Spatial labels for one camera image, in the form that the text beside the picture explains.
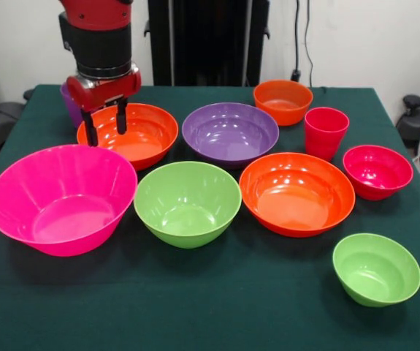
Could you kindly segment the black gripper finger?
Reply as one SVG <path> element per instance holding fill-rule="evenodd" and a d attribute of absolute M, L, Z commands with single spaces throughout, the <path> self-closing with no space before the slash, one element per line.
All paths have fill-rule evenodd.
<path fill-rule="evenodd" d="M 80 112 L 83 118 L 83 122 L 85 124 L 85 135 L 88 141 L 88 145 L 98 146 L 97 131 L 93 124 L 91 112 L 85 110 L 81 110 Z"/>
<path fill-rule="evenodd" d="M 116 125 L 119 135 L 124 135 L 127 130 L 126 107 L 127 98 L 121 98 L 117 103 Z"/>

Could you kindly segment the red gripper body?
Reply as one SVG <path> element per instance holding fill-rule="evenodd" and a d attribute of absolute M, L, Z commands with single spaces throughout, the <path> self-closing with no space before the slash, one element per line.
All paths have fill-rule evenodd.
<path fill-rule="evenodd" d="M 142 83 L 140 71 L 130 72 L 112 80 L 89 80 L 83 76 L 69 76 L 66 86 L 72 100 L 84 111 L 101 108 L 109 102 L 128 99 L 136 94 Z"/>

